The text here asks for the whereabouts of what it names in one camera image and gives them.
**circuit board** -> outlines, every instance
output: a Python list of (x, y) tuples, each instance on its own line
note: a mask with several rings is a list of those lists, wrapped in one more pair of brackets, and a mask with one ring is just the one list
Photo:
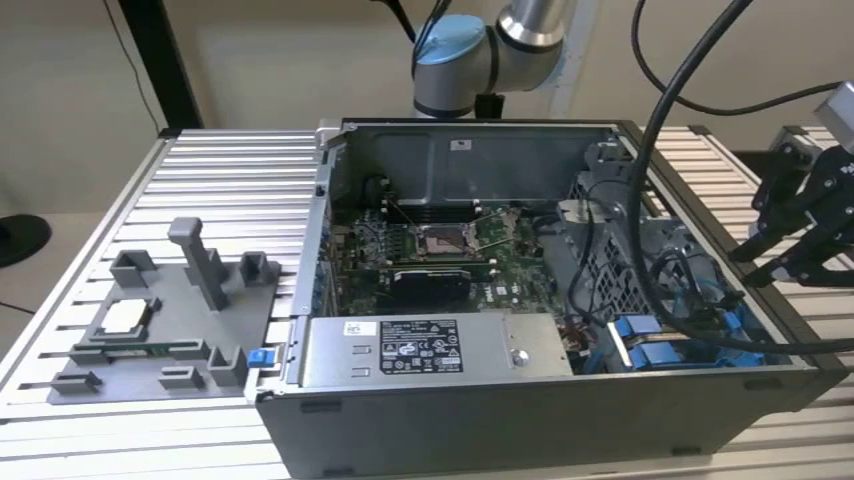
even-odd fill
[[(387, 223), (366, 211), (334, 229), (343, 315), (510, 310), (563, 317), (531, 219), (483, 208), (467, 223)], [(402, 299), (403, 293), (411, 299)]]

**black cable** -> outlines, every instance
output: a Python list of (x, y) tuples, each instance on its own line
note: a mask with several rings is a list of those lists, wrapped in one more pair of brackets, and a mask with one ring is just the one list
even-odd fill
[[(664, 93), (664, 89), (667, 88), (662, 83), (660, 79), (655, 76), (655, 72), (650, 68), (648, 63), (646, 62), (646, 58), (643, 56), (643, 52), (640, 50), (640, 40), (639, 40), (639, 29), (640, 29), (640, 15), (643, 14), (643, 7), (646, 6), (646, 0), (638, 0), (638, 4), (635, 5), (635, 12), (631, 17), (631, 51), (635, 55), (635, 60), (638, 61), (638, 66), (643, 71), (643, 76), (647, 78), (650, 83), (655, 86), (659, 92)], [(686, 99), (684, 97), (676, 96), (675, 101), (684, 107), (695, 110), (698, 112), (706, 113), (709, 115), (717, 115), (721, 117), (734, 117), (738, 115), (746, 115), (749, 113), (757, 113), (762, 110), (767, 110), (771, 107), (777, 107), (785, 103), (789, 103), (794, 100), (799, 100), (803, 97), (809, 97), (810, 95), (815, 95), (817, 93), (829, 92), (835, 90), (842, 82), (831, 82), (825, 83), (822, 85), (815, 85), (814, 87), (805, 88), (797, 92), (793, 92), (782, 97), (774, 98), (765, 102), (757, 103), (755, 105), (750, 105), (747, 107), (741, 108), (714, 108), (706, 105), (701, 105), (696, 102)]]
[(578, 306), (578, 303), (575, 302), (575, 289), (578, 288), (578, 283), (582, 279), (584, 270), (590, 268), (590, 254), (592, 253), (595, 223), (592, 218), (592, 210), (590, 208), (590, 196), (592, 195), (594, 189), (599, 185), (603, 185), (606, 183), (619, 183), (622, 185), (626, 185), (626, 182), (623, 182), (622, 180), (614, 180), (614, 179), (599, 180), (590, 186), (590, 188), (587, 188), (587, 191), (584, 192), (582, 200), (584, 201), (584, 207), (587, 209), (587, 236), (584, 238), (584, 247), (582, 248), (582, 255), (578, 259), (578, 270), (575, 270), (575, 274), (572, 275), (572, 280), (570, 280), (570, 288), (567, 289), (567, 292), (566, 292), (567, 301), (570, 302), (570, 306), (572, 307), (572, 310), (578, 312), (578, 314), (580, 315), (586, 323), (588, 324), (592, 323), (594, 325), (602, 328), (606, 327), (604, 322), (592, 315), (592, 312), (584, 310), (582, 307)]
[(682, 274), (684, 275), (684, 279), (687, 280), (688, 290), (694, 292), (698, 298), (702, 298), (696, 279), (694, 278), (694, 272), (691, 271), (691, 264), (688, 263), (688, 257), (676, 247), (664, 249), (659, 257), (652, 261), (652, 264), (650, 265), (650, 274), (655, 279), (655, 282), (658, 282), (658, 278), (660, 277), (664, 266), (674, 260), (678, 260), (679, 265), (682, 266)]
[(427, 16), (427, 20), (424, 21), (424, 26), (422, 27), (422, 31), (418, 34), (418, 39), (415, 40), (415, 46), (412, 47), (412, 62), (411, 62), (411, 71), (412, 76), (415, 76), (415, 65), (418, 64), (418, 57), (420, 55), (422, 49), (427, 44), (427, 39), (430, 38), (430, 34), (432, 33), (432, 29), (442, 20), (444, 13), (448, 11), (451, 7), (451, 0), (436, 0), (436, 4), (432, 7), (432, 11)]
[(695, 329), (691, 326), (690, 321), (702, 321), (705, 319), (694, 318), (695, 315), (690, 315), (687, 319), (680, 319), (670, 313), (667, 308), (664, 308), (658, 295), (656, 285), (654, 284), (644, 262), (643, 246), (640, 243), (640, 196), (643, 193), (643, 185), (647, 178), (646, 171), (650, 166), (652, 151), (655, 149), (655, 141), (658, 140), (658, 134), (660, 132), (667, 114), (672, 108), (676, 96), (679, 95), (684, 84), (691, 78), (696, 67), (706, 58), (709, 51), (721, 39), (721, 36), (727, 31), (745, 9), (750, 6), (751, 1), (753, 0), (734, 0), (721, 16), (714, 21), (711, 27), (694, 46), (691, 53), (682, 62), (682, 65), (676, 69), (676, 72), (670, 80), (670, 84), (664, 89), (662, 98), (655, 105), (652, 115), (650, 116), (646, 131), (643, 133), (643, 139), (640, 141), (638, 158), (632, 162), (631, 166), (631, 180), (626, 214), (628, 223), (628, 245), (631, 261), (635, 266), (638, 284), (654, 313), (658, 315), (660, 321), (664, 324), (670, 325), (670, 327), (672, 327), (683, 335), (696, 340), (702, 340), (710, 345), (715, 345), (718, 347), (733, 348), (737, 350), (757, 353), (783, 355), (818, 355), (826, 353), (847, 352), (854, 350), (854, 339), (850, 338), (813, 343), (766, 344), (738, 340), (731, 337), (721, 336), (718, 332)]
[(12, 310), (17, 310), (19, 312), (28, 313), (29, 315), (36, 314), (36, 312), (29, 310), (28, 308), (19, 307), (17, 305), (12, 305), (11, 303), (0, 302), (0, 307), (11, 308)]
[(412, 22), (410, 22), (410, 17), (406, 14), (406, 10), (403, 9), (403, 5), (400, 5), (400, 0), (374, 0), (375, 2), (382, 2), (391, 10), (391, 13), (395, 14), (395, 18), (398, 19), (398, 23), (403, 28), (403, 32), (406, 33), (410, 42), (415, 43), (415, 30), (412, 29)]
[(112, 16), (112, 10), (109, 9), (107, 0), (101, 0), (101, 3), (104, 4), (104, 9), (107, 10), (107, 16), (109, 17), (109, 24), (112, 25), (112, 31), (116, 34), (116, 38), (119, 39), (119, 46), (121, 47), (121, 53), (124, 53), (124, 58), (128, 60), (128, 64), (131, 65), (131, 69), (133, 70), (133, 79), (136, 80), (136, 90), (139, 91), (139, 97), (143, 99), (143, 105), (145, 106), (145, 111), (148, 112), (151, 123), (155, 124), (155, 133), (160, 134), (160, 125), (157, 125), (157, 119), (155, 118), (155, 114), (151, 111), (151, 105), (148, 105), (148, 99), (145, 99), (145, 92), (143, 91), (143, 81), (139, 78), (139, 70), (136, 69), (133, 60), (131, 59), (131, 54), (128, 53), (128, 49), (124, 46), (124, 40), (121, 39), (121, 33), (119, 33), (119, 26), (116, 25), (116, 19)]
[(575, 275), (572, 275), (572, 280), (570, 281), (570, 288), (567, 289), (566, 296), (570, 302), (570, 307), (572, 310), (580, 315), (584, 323), (594, 324), (600, 328), (606, 328), (606, 323), (599, 320), (587, 310), (578, 306), (575, 302), (575, 289), (578, 288), (578, 282), (582, 279), (582, 274), (584, 273), (584, 269), (590, 263), (590, 253), (592, 251), (592, 241), (594, 241), (594, 230), (595, 223), (592, 219), (592, 210), (590, 209), (590, 205), (587, 205), (587, 235), (584, 238), (584, 247), (582, 249), (582, 255), (578, 259), (578, 270), (575, 270)]

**beige wall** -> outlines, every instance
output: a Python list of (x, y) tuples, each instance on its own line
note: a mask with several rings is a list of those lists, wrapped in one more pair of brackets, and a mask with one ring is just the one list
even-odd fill
[[(603, 0), (570, 114), (628, 118), (643, 124), (658, 100), (631, 56), (635, 2)], [(640, 43), (659, 77), (668, 78), (729, 0), (650, 0)], [(803, 87), (854, 77), (851, 0), (757, 0), (710, 53), (684, 96), (738, 107)], [(734, 149), (766, 148), (782, 125), (817, 124), (821, 96), (762, 113), (710, 117), (676, 107), (671, 125), (703, 124)]]
[(0, 0), (0, 214), (105, 210), (155, 137), (100, 0)]
[[(504, 3), (459, 0), (455, 9), (491, 19)], [(650, 0), (643, 44), (658, 71), (672, 70), (725, 3)], [(431, 4), (404, 0), (416, 23)], [(602, 0), (575, 117), (646, 121), (656, 96), (630, 56), (632, 6)], [(410, 44), (379, 3), (168, 0), (167, 9), (209, 126), (311, 128), (324, 116), (410, 115)], [(687, 93), (741, 105), (854, 76), (851, 19), (851, 0), (757, 0)], [(705, 123), (730, 145), (762, 147), (781, 125), (814, 123), (817, 100), (734, 120), (678, 110), (671, 123)], [(507, 116), (543, 117), (548, 101), (550, 92), (514, 94)], [(0, 213), (104, 210), (152, 130), (100, 0), (0, 0)]]
[[(420, 25), (432, 1), (403, 3)], [(491, 22), (507, 0), (455, 4), (451, 13)], [(169, 0), (167, 9), (211, 126), (312, 128), (323, 117), (411, 115), (412, 45), (382, 4)], [(507, 115), (547, 115), (550, 98), (510, 95)]]

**aluminum extrusion table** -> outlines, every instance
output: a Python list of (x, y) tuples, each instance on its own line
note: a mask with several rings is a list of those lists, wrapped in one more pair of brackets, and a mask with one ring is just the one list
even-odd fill
[[(658, 148), (737, 240), (757, 212), (758, 179), (714, 136), (664, 129)], [(829, 143), (819, 130), (805, 141)], [(0, 478), (287, 478), (244, 398), (52, 406), (47, 382), (67, 362), (112, 281), (109, 260), (145, 248), (179, 262), (175, 216), (205, 222), (224, 259), (264, 250), (283, 265), (267, 344), (288, 333), (291, 295), (315, 172), (312, 131), (184, 131), (152, 148), (56, 289), (0, 363)], [(771, 253), (786, 247), (781, 245)], [(838, 259), (834, 268), (854, 263)], [(778, 287), (823, 338), (854, 336), (854, 291)], [(854, 355), (842, 355), (854, 369)], [(253, 371), (251, 384), (264, 382)], [(711, 457), (470, 474), (467, 479), (854, 478), (854, 377), (797, 413), (763, 418)]]

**power supply label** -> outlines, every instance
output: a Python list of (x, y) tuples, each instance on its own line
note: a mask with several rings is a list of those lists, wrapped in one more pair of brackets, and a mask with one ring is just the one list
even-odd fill
[(463, 371), (456, 320), (380, 322), (379, 339), (386, 375)]

